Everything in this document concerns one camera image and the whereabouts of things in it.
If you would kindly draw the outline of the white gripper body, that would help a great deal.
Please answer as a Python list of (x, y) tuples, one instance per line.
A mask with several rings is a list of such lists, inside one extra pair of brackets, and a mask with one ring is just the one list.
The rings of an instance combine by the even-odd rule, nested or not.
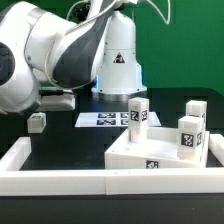
[(75, 109), (75, 94), (71, 90), (42, 90), (38, 111), (72, 111)]

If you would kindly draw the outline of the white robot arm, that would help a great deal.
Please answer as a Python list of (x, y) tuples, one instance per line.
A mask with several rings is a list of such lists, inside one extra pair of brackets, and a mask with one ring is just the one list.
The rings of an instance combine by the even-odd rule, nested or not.
[(138, 0), (84, 1), (90, 8), (79, 24), (25, 1), (0, 11), (0, 113), (41, 105), (37, 71), (62, 89), (97, 79), (97, 95), (146, 90), (135, 56), (135, 24), (119, 12)]

